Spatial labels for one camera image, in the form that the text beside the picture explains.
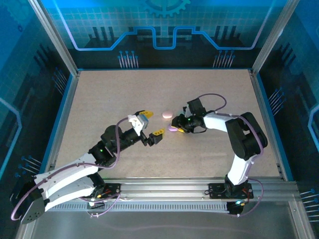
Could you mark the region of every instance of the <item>black mounting bracket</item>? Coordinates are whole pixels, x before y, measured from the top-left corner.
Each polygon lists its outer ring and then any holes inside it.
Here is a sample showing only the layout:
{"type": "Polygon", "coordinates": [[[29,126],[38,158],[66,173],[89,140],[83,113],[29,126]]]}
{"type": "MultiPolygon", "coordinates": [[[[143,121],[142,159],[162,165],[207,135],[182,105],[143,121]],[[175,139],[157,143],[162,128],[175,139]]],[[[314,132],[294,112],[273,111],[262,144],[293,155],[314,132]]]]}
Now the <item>black mounting bracket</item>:
{"type": "MultiPolygon", "coordinates": [[[[246,184],[245,189],[249,192],[249,199],[254,198],[254,192],[250,183],[246,184]]],[[[240,191],[236,195],[232,195],[232,197],[227,196],[227,191],[225,189],[224,183],[210,183],[208,184],[208,192],[210,199],[246,199],[247,195],[245,192],[240,191]]]]}

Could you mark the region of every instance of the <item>robotic arm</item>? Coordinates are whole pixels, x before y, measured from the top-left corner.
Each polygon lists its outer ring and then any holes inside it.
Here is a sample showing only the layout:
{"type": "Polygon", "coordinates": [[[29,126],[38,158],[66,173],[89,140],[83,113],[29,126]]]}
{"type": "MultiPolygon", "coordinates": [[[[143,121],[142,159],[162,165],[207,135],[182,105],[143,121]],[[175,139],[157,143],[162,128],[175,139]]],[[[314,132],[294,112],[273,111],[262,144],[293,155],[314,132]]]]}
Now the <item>robotic arm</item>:
{"type": "Polygon", "coordinates": [[[120,151],[141,141],[144,146],[153,146],[162,140],[164,129],[151,133],[147,138],[143,130],[147,128],[152,112],[140,111],[121,120],[128,120],[132,129],[122,132],[117,125],[106,128],[101,141],[75,161],[50,172],[23,176],[17,182],[10,196],[15,207],[13,220],[22,224],[30,223],[50,208],[66,201],[79,198],[104,199],[120,192],[120,186],[110,187],[98,174],[102,169],[111,169],[117,163],[120,151]]]}
{"type": "Polygon", "coordinates": [[[251,189],[251,185],[248,184],[249,170],[256,157],[263,152],[263,148],[268,144],[267,138],[254,116],[251,113],[231,116],[215,111],[207,112],[199,98],[188,102],[183,111],[184,114],[175,117],[171,123],[172,127],[178,128],[181,132],[203,133],[207,129],[217,129],[228,133],[235,153],[234,161],[230,171],[225,176],[223,187],[219,185],[218,191],[222,190],[223,194],[212,195],[216,198],[242,199],[243,190],[251,189]],[[197,127],[203,130],[195,132],[197,127]]]}

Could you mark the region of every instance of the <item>floor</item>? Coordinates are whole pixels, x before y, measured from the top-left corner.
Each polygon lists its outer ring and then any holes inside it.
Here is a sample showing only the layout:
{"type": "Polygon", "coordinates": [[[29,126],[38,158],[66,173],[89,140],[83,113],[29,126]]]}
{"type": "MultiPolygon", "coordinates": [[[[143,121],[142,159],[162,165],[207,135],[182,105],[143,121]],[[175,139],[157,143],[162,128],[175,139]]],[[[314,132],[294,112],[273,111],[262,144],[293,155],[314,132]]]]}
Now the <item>floor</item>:
{"type": "MultiPolygon", "coordinates": [[[[228,101],[225,113],[251,112],[265,126],[247,70],[120,70],[81,72],[56,168],[72,162],[100,140],[109,125],[136,111],[154,112],[146,135],[169,120],[163,111],[178,114],[186,102],[214,92],[228,101]]],[[[218,97],[202,98],[206,110],[223,104],[218,97]]],[[[121,124],[123,131],[130,124],[121,124]]],[[[117,166],[100,172],[102,177],[222,177],[233,161],[228,135],[217,130],[203,134],[166,131],[153,147],[138,142],[121,153],[117,166]]],[[[251,169],[250,176],[278,176],[272,148],[251,169]]]]}

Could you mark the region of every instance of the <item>blue wall panel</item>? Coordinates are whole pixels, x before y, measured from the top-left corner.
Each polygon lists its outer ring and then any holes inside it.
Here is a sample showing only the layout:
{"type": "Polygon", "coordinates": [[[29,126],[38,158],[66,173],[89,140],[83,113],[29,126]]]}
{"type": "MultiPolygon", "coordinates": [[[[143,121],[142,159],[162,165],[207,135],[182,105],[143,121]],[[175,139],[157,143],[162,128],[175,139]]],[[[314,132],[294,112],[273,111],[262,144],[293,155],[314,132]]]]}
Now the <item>blue wall panel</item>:
{"type": "MultiPolygon", "coordinates": [[[[319,191],[319,2],[301,0],[260,75],[294,179],[319,191]]],[[[313,201],[307,193],[303,201],[313,201]]],[[[307,202],[306,206],[315,206],[307,202]]],[[[312,222],[319,235],[319,225],[312,222]]]]}
{"type": "Polygon", "coordinates": [[[43,3],[79,68],[250,68],[286,0],[43,3]]]}
{"type": "Polygon", "coordinates": [[[70,75],[26,0],[0,0],[0,238],[14,238],[9,197],[43,160],[70,75]]]}

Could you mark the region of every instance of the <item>blue frame edge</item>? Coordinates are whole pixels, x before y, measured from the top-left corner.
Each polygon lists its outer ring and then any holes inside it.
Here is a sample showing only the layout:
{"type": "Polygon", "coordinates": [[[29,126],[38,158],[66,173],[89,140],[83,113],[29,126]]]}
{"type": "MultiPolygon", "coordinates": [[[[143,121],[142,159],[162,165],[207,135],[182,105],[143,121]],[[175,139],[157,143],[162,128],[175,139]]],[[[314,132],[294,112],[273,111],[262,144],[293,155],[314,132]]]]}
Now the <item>blue frame edge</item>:
{"type": "Polygon", "coordinates": [[[275,138],[276,138],[276,141],[277,141],[277,144],[278,144],[279,154],[281,155],[283,166],[285,168],[285,172],[286,172],[286,175],[287,175],[287,180],[288,181],[293,181],[294,180],[293,174],[291,172],[291,168],[290,168],[290,165],[289,165],[289,162],[288,162],[285,150],[284,150],[284,146],[283,146],[283,143],[282,143],[282,141],[280,139],[279,132],[278,132],[278,129],[277,129],[277,126],[276,126],[276,123],[275,123],[275,118],[274,118],[274,116],[272,114],[269,102],[267,100],[266,91],[265,91],[265,88],[264,88],[264,85],[263,85],[263,82],[261,80],[261,77],[260,77],[259,73],[257,74],[257,80],[258,80],[258,84],[260,86],[260,90],[261,90],[262,96],[264,98],[264,102],[265,102],[265,105],[266,105],[266,110],[267,110],[267,113],[268,113],[269,119],[270,119],[270,124],[271,124],[271,126],[273,128],[273,131],[274,131],[274,134],[275,134],[275,138]]]}
{"type": "Polygon", "coordinates": [[[53,141],[54,141],[57,129],[58,129],[58,125],[59,125],[60,120],[61,120],[62,111],[63,111],[64,105],[65,105],[66,98],[68,96],[72,81],[73,81],[73,76],[72,76],[72,74],[70,74],[70,77],[69,77],[68,83],[66,85],[66,88],[65,88],[65,91],[64,91],[64,94],[63,94],[63,97],[62,97],[62,101],[61,101],[61,104],[60,104],[60,107],[59,107],[59,110],[58,110],[58,114],[56,115],[56,118],[55,118],[55,122],[54,122],[54,125],[53,125],[52,133],[51,133],[48,145],[47,145],[46,150],[45,150],[45,154],[44,154],[44,157],[43,157],[43,161],[42,161],[39,173],[44,173],[45,172],[45,168],[46,168],[46,165],[47,165],[48,160],[49,160],[49,155],[50,155],[50,152],[51,152],[53,141]]]}

